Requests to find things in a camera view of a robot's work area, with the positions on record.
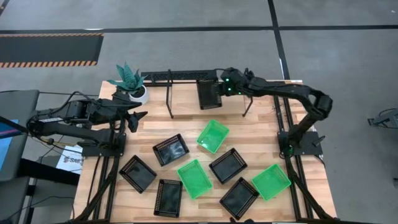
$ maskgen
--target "green tray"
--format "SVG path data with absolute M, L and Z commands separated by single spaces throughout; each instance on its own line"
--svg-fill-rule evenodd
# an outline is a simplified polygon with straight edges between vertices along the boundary
M 291 185 L 289 178 L 278 164 L 268 167 L 255 176 L 251 182 L 265 201 L 275 197 Z
M 216 153 L 229 133 L 229 129 L 216 120 L 210 120 L 206 128 L 201 132 L 197 143 L 211 153 Z
M 179 168 L 177 174 L 192 199 L 203 195 L 213 188 L 213 184 L 211 184 L 210 179 L 197 159 Z

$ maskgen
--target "white pot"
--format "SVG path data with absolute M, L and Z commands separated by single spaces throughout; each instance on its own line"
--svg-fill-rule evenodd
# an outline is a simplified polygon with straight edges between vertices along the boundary
M 149 100 L 148 90 L 147 90 L 147 88 L 144 85 L 142 87 L 144 87 L 145 93 L 141 97 L 135 98 L 129 93 L 129 97 L 130 97 L 131 101 L 140 102 L 142 104 L 146 104 L 148 102 L 148 100 Z

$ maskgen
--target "wooden table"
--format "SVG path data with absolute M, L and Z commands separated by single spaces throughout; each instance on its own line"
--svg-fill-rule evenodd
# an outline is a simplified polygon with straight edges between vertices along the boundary
M 111 99 L 111 95 L 115 90 L 116 88 L 113 85 L 103 82 L 99 97 Z M 231 215 L 220 205 L 219 200 L 239 177 L 244 177 L 251 182 L 255 175 L 273 164 L 279 164 L 285 169 L 285 162 L 278 156 L 279 146 L 276 134 L 279 128 L 272 96 L 254 98 L 251 109 L 245 118 L 241 114 L 211 115 L 208 114 L 208 111 L 211 110 L 208 110 L 206 114 L 186 114 L 175 116 L 174 119 L 171 119 L 165 105 L 166 87 L 149 87 L 148 90 L 150 100 L 146 105 L 136 108 L 137 112 L 148 111 L 148 115 L 140 120 L 136 133 L 126 131 L 127 143 L 124 155 L 120 159 L 119 169 L 133 155 L 138 155 L 149 167 L 155 170 L 157 177 L 144 193 L 139 194 L 118 175 L 111 216 L 112 222 L 228 222 Z M 247 106 L 249 100 L 245 99 L 244 103 Z M 282 112 L 285 114 L 282 99 L 280 99 L 280 104 Z M 300 102 L 296 100 L 290 100 L 290 107 L 294 122 L 298 123 L 306 112 Z M 210 119 L 218 120 L 230 130 L 216 154 L 206 152 L 195 142 Z M 97 126 L 96 128 L 107 128 L 107 125 Z M 173 161 L 171 164 L 161 167 L 155 157 L 152 146 L 178 133 L 183 136 L 190 153 Z M 221 185 L 210 171 L 208 164 L 232 147 L 238 150 L 248 164 L 248 168 L 226 184 Z M 179 180 L 176 170 L 194 159 L 198 159 L 201 162 L 213 183 L 213 190 L 196 200 L 191 200 L 184 189 L 180 218 L 154 216 L 159 179 Z M 84 161 L 74 203 L 76 214 L 80 214 L 86 207 L 96 160 L 96 157 L 89 157 Z M 313 156 L 302 156 L 302 160 L 309 191 L 326 212 L 335 216 L 335 208 L 323 165 Z M 102 160 L 98 166 L 99 171 L 96 175 L 92 195 L 95 194 L 98 187 L 101 163 Z M 305 207 L 302 194 L 299 189 L 297 189 L 297 192 L 301 213 L 304 217 Z M 103 197 L 100 218 L 104 217 L 106 199 L 107 193 Z M 244 214 L 241 221 L 245 221 L 248 218 L 252 218 L 255 222 L 294 221 L 290 191 L 288 189 L 284 190 L 268 202 L 259 197 Z

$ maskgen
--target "black and orange striped mat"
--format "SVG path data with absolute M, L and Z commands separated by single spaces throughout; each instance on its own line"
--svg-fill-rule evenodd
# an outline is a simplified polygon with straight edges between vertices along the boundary
M 93 66 L 104 34 L 0 35 L 0 68 Z

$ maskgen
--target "black tray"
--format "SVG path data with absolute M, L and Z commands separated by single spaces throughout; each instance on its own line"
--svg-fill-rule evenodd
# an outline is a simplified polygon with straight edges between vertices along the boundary
M 209 165 L 211 171 L 222 184 L 227 183 L 247 166 L 235 148 L 232 148 Z
M 241 177 L 220 200 L 220 204 L 239 220 L 258 196 L 259 192 Z
M 181 194 L 181 181 L 160 179 L 154 215 L 178 218 L 180 216 Z
M 177 134 L 153 147 L 161 166 L 171 163 L 189 152 L 181 134 Z
M 119 171 L 120 175 L 140 194 L 154 181 L 156 173 L 138 156 L 134 155 Z
M 218 80 L 197 80 L 199 105 L 201 110 L 222 107 Z

